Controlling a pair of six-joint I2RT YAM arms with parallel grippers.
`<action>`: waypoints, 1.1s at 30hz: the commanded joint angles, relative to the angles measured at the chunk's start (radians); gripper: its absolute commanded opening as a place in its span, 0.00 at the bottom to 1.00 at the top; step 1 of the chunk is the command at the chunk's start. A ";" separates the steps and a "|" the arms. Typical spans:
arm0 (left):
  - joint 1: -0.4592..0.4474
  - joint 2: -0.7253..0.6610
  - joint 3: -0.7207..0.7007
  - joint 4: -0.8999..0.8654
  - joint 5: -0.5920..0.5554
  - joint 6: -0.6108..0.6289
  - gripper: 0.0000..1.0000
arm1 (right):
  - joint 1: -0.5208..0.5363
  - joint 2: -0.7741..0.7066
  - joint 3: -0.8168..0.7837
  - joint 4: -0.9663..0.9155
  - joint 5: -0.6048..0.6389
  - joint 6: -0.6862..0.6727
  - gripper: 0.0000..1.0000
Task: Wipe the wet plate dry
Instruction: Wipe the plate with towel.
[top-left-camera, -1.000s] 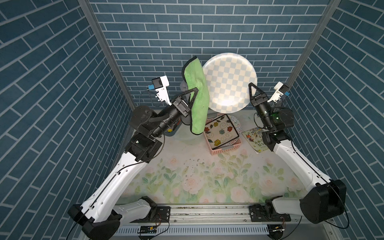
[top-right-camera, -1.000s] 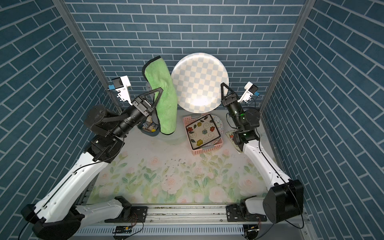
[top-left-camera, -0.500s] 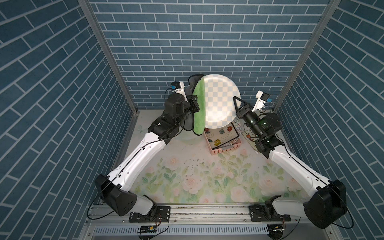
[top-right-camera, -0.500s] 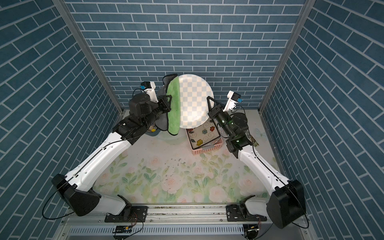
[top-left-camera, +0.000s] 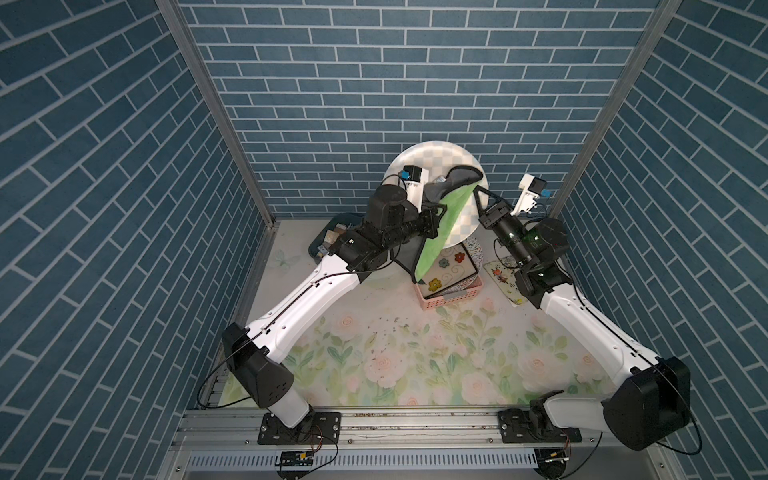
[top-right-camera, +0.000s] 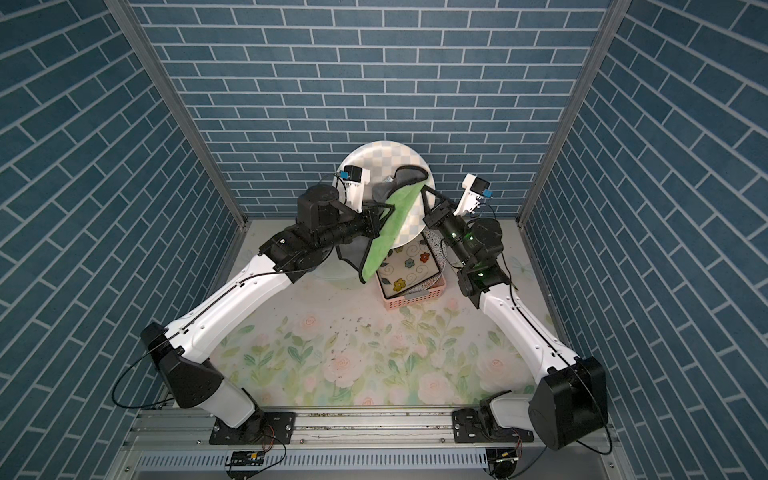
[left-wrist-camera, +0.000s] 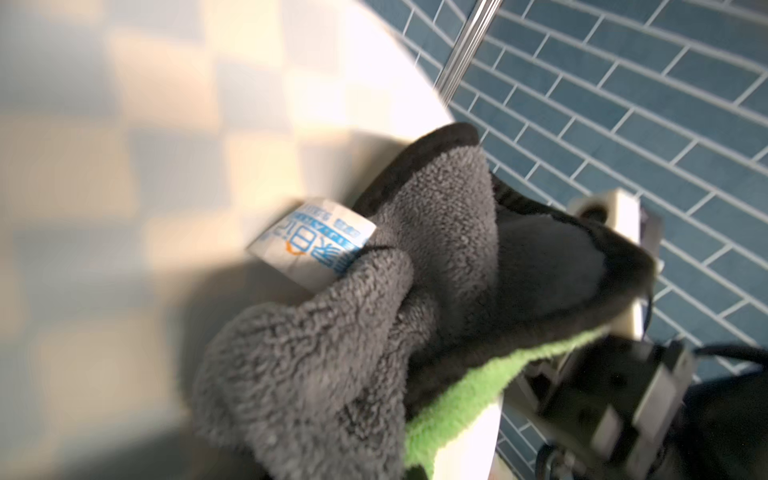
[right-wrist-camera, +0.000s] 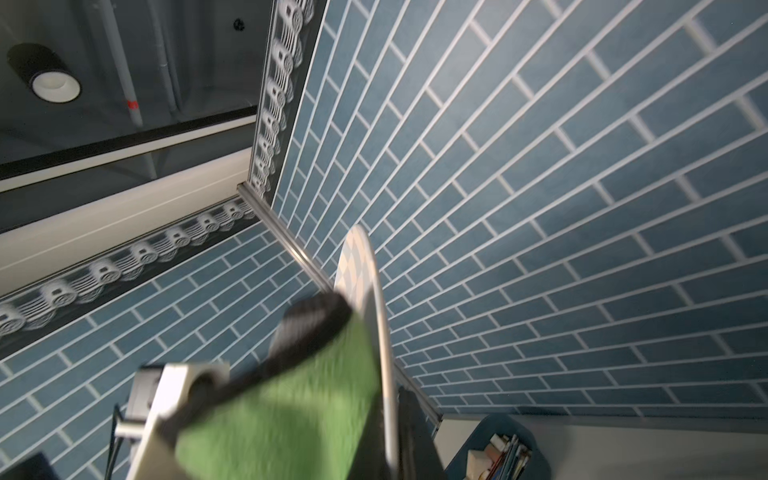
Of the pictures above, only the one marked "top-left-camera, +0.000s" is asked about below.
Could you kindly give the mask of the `green grey microfibre cloth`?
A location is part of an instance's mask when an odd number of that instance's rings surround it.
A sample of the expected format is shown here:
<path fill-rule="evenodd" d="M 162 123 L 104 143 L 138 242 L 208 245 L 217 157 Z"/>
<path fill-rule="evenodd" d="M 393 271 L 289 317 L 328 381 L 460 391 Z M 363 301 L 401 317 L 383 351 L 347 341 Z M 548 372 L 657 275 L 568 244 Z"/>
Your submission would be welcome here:
<path fill-rule="evenodd" d="M 484 206 L 487 201 L 474 200 L 473 191 L 486 185 L 480 168 L 457 165 L 447 171 L 443 181 L 430 181 L 424 186 L 423 207 L 437 208 L 437 234 L 426 238 L 417 249 L 415 282 L 425 280 L 442 250 L 461 243 L 479 227 L 478 204 Z"/>

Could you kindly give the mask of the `square floral plate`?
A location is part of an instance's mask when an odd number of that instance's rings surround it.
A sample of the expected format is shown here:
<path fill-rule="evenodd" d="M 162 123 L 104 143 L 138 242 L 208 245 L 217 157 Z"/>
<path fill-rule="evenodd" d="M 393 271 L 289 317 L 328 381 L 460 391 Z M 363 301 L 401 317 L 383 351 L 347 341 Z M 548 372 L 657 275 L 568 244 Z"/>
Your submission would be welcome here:
<path fill-rule="evenodd" d="M 442 250 L 418 283 L 425 299 L 465 290 L 478 275 L 482 248 L 474 239 Z"/>

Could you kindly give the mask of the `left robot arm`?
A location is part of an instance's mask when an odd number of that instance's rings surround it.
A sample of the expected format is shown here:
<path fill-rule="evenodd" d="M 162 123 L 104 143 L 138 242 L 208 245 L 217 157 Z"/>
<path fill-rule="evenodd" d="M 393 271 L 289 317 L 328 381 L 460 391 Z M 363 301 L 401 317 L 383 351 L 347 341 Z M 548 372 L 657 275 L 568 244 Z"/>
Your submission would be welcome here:
<path fill-rule="evenodd" d="M 281 302 L 244 327 L 222 334 L 224 363 L 258 407 L 296 428 L 313 415 L 283 364 L 300 337 L 338 299 L 394 261 L 414 238 L 435 239 L 448 207 L 442 200 L 420 208 L 396 184 L 369 197 L 361 223 L 346 229 L 312 273 Z"/>

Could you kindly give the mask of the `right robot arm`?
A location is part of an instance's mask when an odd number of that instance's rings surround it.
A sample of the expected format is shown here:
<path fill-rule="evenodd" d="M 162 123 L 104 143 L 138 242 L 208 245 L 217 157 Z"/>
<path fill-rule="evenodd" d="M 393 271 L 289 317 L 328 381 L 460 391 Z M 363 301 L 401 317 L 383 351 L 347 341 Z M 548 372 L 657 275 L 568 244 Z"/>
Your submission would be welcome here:
<path fill-rule="evenodd" d="M 694 424 L 689 368 L 625 333 L 585 299 L 560 266 L 559 259 L 570 249 L 564 223 L 547 217 L 526 227 L 499 195 L 482 186 L 473 195 L 492 201 L 478 206 L 478 219 L 511 254 L 518 291 L 585 347 L 615 387 L 609 396 L 571 396 L 555 389 L 531 401 L 531 435 L 542 440 L 560 429 L 596 430 L 641 451 Z"/>

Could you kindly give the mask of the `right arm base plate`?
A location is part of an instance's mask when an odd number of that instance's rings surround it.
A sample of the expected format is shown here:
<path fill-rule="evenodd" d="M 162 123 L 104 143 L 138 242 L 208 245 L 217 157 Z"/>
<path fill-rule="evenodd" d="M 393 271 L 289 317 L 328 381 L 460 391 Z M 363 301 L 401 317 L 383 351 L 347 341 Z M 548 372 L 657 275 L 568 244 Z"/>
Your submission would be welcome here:
<path fill-rule="evenodd" d="M 509 443 L 560 443 L 581 442 L 577 428 L 556 427 L 546 414 L 544 403 L 563 390 L 555 390 L 537 397 L 526 408 L 508 408 L 498 413 L 498 426 L 502 442 Z"/>

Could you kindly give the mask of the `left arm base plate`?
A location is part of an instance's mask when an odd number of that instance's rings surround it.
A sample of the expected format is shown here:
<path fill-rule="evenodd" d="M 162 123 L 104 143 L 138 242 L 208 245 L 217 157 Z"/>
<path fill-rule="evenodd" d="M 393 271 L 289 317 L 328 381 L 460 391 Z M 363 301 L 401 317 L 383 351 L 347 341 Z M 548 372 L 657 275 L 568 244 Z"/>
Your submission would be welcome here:
<path fill-rule="evenodd" d="M 340 412 L 311 410 L 295 427 L 287 427 L 274 414 L 263 416 L 259 428 L 259 445 L 308 445 L 336 443 L 340 436 Z"/>

